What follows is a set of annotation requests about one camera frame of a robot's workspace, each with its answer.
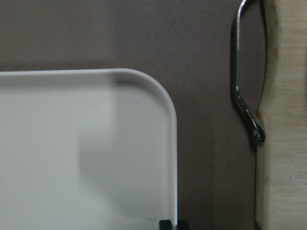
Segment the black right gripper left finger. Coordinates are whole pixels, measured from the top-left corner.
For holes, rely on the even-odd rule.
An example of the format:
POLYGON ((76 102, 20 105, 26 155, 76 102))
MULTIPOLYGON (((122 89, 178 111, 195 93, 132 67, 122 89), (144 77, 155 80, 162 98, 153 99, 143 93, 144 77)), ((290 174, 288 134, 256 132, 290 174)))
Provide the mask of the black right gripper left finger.
POLYGON ((172 230, 172 223, 170 220, 159 221, 159 230, 172 230))

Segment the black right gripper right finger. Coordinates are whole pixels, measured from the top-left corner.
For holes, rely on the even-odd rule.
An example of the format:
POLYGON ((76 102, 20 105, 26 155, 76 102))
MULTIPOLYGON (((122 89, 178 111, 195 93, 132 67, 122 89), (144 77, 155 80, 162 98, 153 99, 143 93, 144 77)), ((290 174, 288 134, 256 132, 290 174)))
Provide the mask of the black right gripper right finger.
POLYGON ((186 220, 179 219, 177 221, 177 230, 189 230, 189 224, 186 220))

